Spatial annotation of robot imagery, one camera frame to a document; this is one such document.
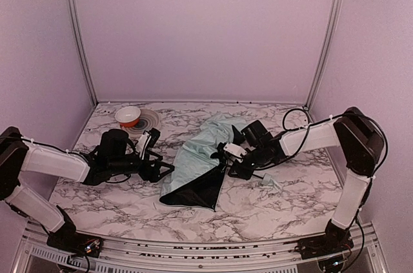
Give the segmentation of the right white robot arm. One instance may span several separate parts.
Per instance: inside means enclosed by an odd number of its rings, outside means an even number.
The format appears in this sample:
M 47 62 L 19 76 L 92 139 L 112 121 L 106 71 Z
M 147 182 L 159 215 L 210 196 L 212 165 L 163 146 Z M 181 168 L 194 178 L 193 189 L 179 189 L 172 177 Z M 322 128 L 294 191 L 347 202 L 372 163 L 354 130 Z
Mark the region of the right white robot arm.
M 298 240 L 295 250 L 302 259 L 312 259 L 353 249 L 350 229 L 358 222 L 376 172 L 388 154 L 387 137 L 376 121 L 352 106 L 318 122 L 284 128 L 276 135 L 259 120 L 235 130 L 234 135 L 233 142 L 219 143 L 211 158 L 241 179 L 282 165 L 300 153 L 341 150 L 347 173 L 335 211 L 322 234 Z

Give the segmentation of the mint green folding umbrella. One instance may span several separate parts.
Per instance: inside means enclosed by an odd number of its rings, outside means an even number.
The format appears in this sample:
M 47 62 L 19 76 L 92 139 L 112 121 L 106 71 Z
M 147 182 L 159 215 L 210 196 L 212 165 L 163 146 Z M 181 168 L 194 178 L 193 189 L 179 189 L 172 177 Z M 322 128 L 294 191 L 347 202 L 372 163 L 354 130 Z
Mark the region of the mint green folding umbrella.
M 220 143 L 243 147 L 247 155 L 242 160 L 257 165 L 254 173 L 267 170 L 284 158 L 278 140 L 260 121 L 247 123 L 241 117 L 219 112 L 208 118 L 200 126 L 198 135 L 185 141 L 177 151 L 173 162 L 175 170 L 161 188 L 162 204 L 215 209 L 229 171 L 229 165 L 219 165 L 211 159 Z

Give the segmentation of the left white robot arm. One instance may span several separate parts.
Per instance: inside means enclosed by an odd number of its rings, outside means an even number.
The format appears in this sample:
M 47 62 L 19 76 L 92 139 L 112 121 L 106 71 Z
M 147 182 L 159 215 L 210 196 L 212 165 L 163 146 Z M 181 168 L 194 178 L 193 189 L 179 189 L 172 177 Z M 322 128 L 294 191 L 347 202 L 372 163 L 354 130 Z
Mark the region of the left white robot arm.
M 11 126 L 1 134 L 1 200 L 18 214 L 43 226 L 48 246 L 96 258 L 103 246 L 102 238 L 79 233 L 61 207 L 23 183 L 22 173 L 62 177 L 87 186 L 133 174 L 157 183 L 174 171 L 173 165 L 151 151 L 159 136 L 159 130 L 152 128 L 133 143 L 124 130 L 110 129 L 103 133 L 93 151 L 84 154 L 24 138 L 18 128 Z

